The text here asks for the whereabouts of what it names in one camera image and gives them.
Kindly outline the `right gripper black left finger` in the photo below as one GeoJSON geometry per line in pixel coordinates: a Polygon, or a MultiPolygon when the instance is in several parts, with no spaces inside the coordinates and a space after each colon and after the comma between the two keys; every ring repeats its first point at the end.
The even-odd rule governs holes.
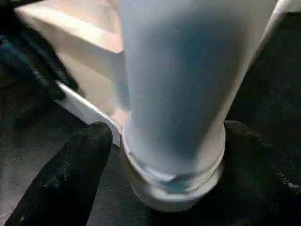
{"type": "Polygon", "coordinates": [[[94,122],[72,135],[39,171],[5,224],[85,226],[112,140],[104,122],[94,122]]]}

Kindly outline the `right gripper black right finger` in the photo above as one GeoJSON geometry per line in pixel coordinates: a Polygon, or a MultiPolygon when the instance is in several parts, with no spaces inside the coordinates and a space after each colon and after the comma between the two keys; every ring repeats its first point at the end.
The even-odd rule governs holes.
{"type": "Polygon", "coordinates": [[[298,226],[301,158],[239,121],[226,121],[225,165],[212,200],[215,226],[298,226]]]}

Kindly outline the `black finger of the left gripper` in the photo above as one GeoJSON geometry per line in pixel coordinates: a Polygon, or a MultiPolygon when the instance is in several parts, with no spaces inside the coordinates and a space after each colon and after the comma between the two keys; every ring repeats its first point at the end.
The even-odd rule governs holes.
{"type": "Polygon", "coordinates": [[[60,81],[74,91],[79,90],[77,82],[59,59],[53,46],[42,35],[30,27],[16,28],[15,35],[24,47],[50,69],[54,74],[55,81],[60,81]]]}
{"type": "Polygon", "coordinates": [[[0,66],[53,100],[65,98],[50,69],[17,39],[1,36],[0,66]]]}

